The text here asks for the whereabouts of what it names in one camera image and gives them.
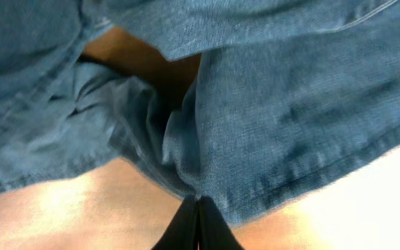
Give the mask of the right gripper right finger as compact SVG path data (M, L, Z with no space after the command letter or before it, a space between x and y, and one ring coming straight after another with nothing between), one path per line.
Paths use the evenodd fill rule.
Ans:
M210 197L199 200L200 250L243 250Z

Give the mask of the blue denim jeans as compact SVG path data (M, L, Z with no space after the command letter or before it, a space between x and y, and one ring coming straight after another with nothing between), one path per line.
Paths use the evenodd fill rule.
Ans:
M120 26L201 56L180 110L79 60ZM0 193L125 157L242 223L400 145L400 1L0 1Z

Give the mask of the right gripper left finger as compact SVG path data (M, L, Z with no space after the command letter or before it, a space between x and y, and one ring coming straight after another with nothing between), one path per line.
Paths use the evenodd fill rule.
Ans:
M197 200L184 198L169 226L152 250L197 250Z

